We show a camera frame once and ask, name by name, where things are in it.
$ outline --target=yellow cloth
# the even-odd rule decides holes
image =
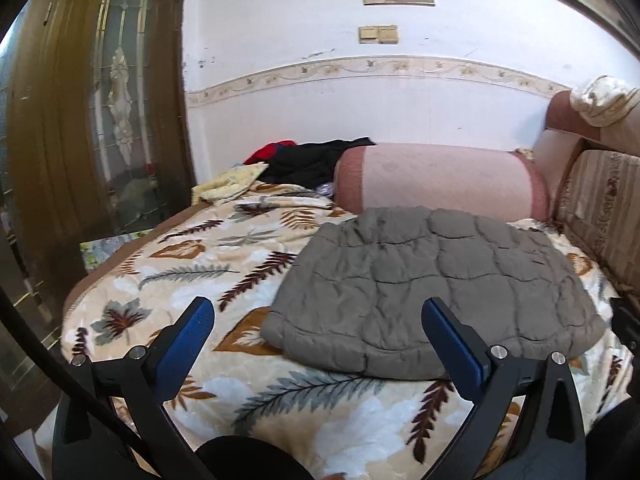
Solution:
[[[533,157],[533,149],[528,148],[526,146],[520,146],[519,148],[516,148],[516,153],[519,153],[520,155],[524,156],[524,158],[526,158],[527,160],[534,160]]]
[[[236,166],[220,173],[213,180],[191,188],[191,205],[200,201],[225,203],[244,193],[269,165],[258,162],[249,166]]]

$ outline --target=white cloth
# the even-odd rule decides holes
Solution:
[[[601,75],[574,89],[569,97],[571,108],[591,126],[603,128],[624,118],[640,103],[640,88],[621,79]]]

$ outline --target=blue gripper pad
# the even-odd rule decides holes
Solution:
[[[491,367],[480,336],[460,323],[440,298],[422,305],[422,329],[460,396],[478,402]]]
[[[154,396],[158,402],[175,399],[187,374],[196,361],[214,323],[213,305],[207,298],[195,298],[172,326],[171,341],[155,365]],[[167,343],[160,342],[159,351]]]

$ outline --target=blanket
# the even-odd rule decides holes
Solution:
[[[64,355],[122,357],[152,341],[195,296],[206,296],[216,307],[215,327],[178,396],[165,403],[191,447],[222,434],[249,434],[287,451],[318,479],[418,480],[470,410],[448,381],[387,381],[309,368],[260,337],[295,256],[321,224],[352,217],[297,186],[260,183],[231,202],[191,208],[173,218],[170,229],[124,246],[69,298]],[[533,221],[519,227],[547,230]],[[608,319],[615,293],[598,267],[563,236],[545,235]],[[626,398],[630,361],[607,330],[570,362],[585,428]],[[114,402],[132,425],[122,400]],[[500,459],[521,405],[514,399],[483,472]]]
[[[437,379],[446,371],[420,321],[431,296],[517,357],[573,358],[605,329],[572,264],[542,233],[451,209],[380,207],[320,228],[261,333],[309,366]]]
[[[191,205],[201,200],[212,204],[237,198],[249,189],[264,170],[267,164],[258,162],[250,166],[236,166],[220,173],[212,180],[191,188]]]

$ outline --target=striped sofa cushion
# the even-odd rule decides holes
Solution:
[[[557,220],[618,290],[640,294],[640,157],[582,152],[564,184]]]

